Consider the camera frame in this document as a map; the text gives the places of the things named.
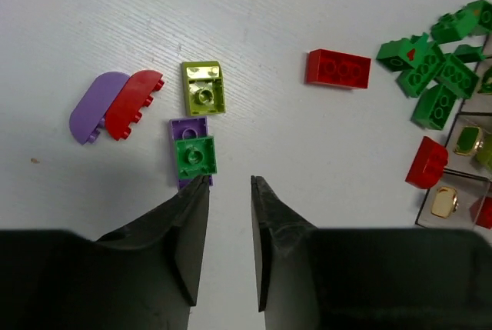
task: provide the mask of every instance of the curved lego brick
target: curved lego brick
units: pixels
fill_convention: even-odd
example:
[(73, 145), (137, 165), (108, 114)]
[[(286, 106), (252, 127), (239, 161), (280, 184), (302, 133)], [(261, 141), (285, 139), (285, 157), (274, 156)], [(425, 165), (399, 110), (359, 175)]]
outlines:
[(444, 173), (447, 157), (445, 147), (424, 136), (405, 181), (416, 188), (432, 188)]
[(140, 108), (148, 107), (154, 100), (150, 94), (164, 85), (162, 74), (152, 70), (133, 74), (106, 112), (105, 127), (116, 140), (126, 139), (130, 123), (140, 121)]
[(99, 136), (97, 127), (105, 125), (105, 113), (130, 76), (122, 72), (99, 75), (70, 115), (68, 125), (80, 144), (93, 143)]

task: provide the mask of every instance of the green 2x2 brick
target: green 2x2 brick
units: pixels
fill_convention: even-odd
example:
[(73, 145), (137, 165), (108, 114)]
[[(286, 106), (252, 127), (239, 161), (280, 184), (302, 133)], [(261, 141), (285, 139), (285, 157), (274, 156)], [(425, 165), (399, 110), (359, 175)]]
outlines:
[(180, 179), (217, 173), (213, 137), (177, 140), (175, 151)]
[(183, 62), (183, 91), (189, 116), (225, 112), (222, 69), (217, 61)]
[(397, 78), (404, 93), (412, 98), (422, 94), (445, 62), (444, 54), (435, 42), (429, 44), (424, 61), (413, 70), (403, 71)]
[(424, 128), (442, 130), (457, 96), (445, 85), (426, 89), (417, 103), (412, 121)]

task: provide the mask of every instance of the pile of lego bricks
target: pile of lego bricks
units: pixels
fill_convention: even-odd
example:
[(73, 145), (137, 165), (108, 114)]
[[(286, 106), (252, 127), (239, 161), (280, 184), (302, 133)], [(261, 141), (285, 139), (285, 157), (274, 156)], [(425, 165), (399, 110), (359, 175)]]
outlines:
[[(446, 125), (454, 103), (469, 99), (479, 85), (479, 78), (465, 63), (485, 59), (482, 47), (460, 45), (444, 54), (440, 45), (459, 42), (468, 35), (487, 35), (492, 31), (492, 5), (485, 1), (468, 3), (454, 14), (446, 14), (430, 28), (429, 35), (412, 35), (384, 43), (376, 59), (389, 71), (401, 72), (397, 83), (408, 97), (419, 98), (412, 121), (434, 130)], [(437, 84), (427, 88), (435, 81)], [(488, 94), (483, 87), (480, 93)]]
[[(204, 116), (225, 113), (220, 64), (183, 62), (181, 67), (184, 102), (190, 117), (169, 122), (178, 188), (198, 175), (217, 173), (214, 138), (208, 135)], [(152, 70), (132, 76), (122, 72), (99, 75), (70, 115), (72, 135), (82, 145), (94, 143), (102, 129), (115, 140), (127, 139), (130, 124), (140, 121), (141, 108), (151, 105), (151, 93), (163, 85), (162, 74)]]
[[(400, 72), (397, 83), (406, 96), (419, 98), (412, 115), (414, 123), (423, 128), (442, 130), (454, 103), (459, 99), (468, 100), (473, 95), (492, 94), (492, 83), (489, 82), (492, 72), (489, 70), (483, 77), (479, 77), (466, 65), (480, 63), (488, 58), (483, 53), (482, 45), (472, 47), (462, 44), (453, 53), (446, 54), (441, 50), (442, 44), (459, 42), (471, 35), (489, 35), (491, 32), (492, 4), (479, 0), (468, 3), (454, 14), (441, 16), (430, 28), (432, 41), (428, 41), (429, 35), (424, 33), (381, 46), (376, 59), (389, 71)], [(432, 81), (435, 81), (435, 85), (428, 88)], [(483, 140), (480, 128), (464, 126), (453, 151), (456, 155), (475, 156), (487, 168), (492, 155), (492, 140), (488, 145)], [(430, 190), (441, 181), (444, 174), (476, 178), (465, 172), (447, 170), (448, 160), (448, 150), (425, 136), (405, 181), (416, 188)], [(456, 212), (457, 206), (457, 190), (441, 181), (430, 205), (430, 213), (440, 219), (447, 219)], [(484, 196), (477, 200), (469, 208), (468, 215), (473, 222), (470, 226), (492, 228), (492, 198)]]

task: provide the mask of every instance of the red rounded lego brick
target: red rounded lego brick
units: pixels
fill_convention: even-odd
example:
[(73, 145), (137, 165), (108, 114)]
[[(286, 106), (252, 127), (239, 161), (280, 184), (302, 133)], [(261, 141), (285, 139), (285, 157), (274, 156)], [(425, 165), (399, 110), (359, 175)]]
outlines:
[(164, 85), (162, 74), (152, 70), (133, 74), (113, 101), (105, 116), (105, 127), (116, 140), (130, 136), (129, 125), (140, 121), (140, 108), (152, 103), (150, 94)]
[(432, 188), (442, 177), (447, 158), (445, 147), (424, 136), (405, 181), (416, 188)]

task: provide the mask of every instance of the white table surface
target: white table surface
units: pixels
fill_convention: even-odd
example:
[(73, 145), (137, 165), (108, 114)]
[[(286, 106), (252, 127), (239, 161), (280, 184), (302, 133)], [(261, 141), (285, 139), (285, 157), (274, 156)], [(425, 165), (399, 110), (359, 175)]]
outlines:
[[(225, 115), (209, 118), (218, 174), (190, 330), (263, 329), (250, 175), (319, 226), (411, 226), (423, 192), (404, 182), (425, 132), (396, 75), (368, 90), (303, 84), (306, 53), (374, 57), (473, 0), (0, 0), (0, 228), (96, 239), (175, 192), (167, 122), (185, 115), (179, 65), (218, 60)], [(127, 141), (80, 146), (71, 110), (106, 71), (163, 72)], [(36, 158), (39, 163), (31, 162)]]

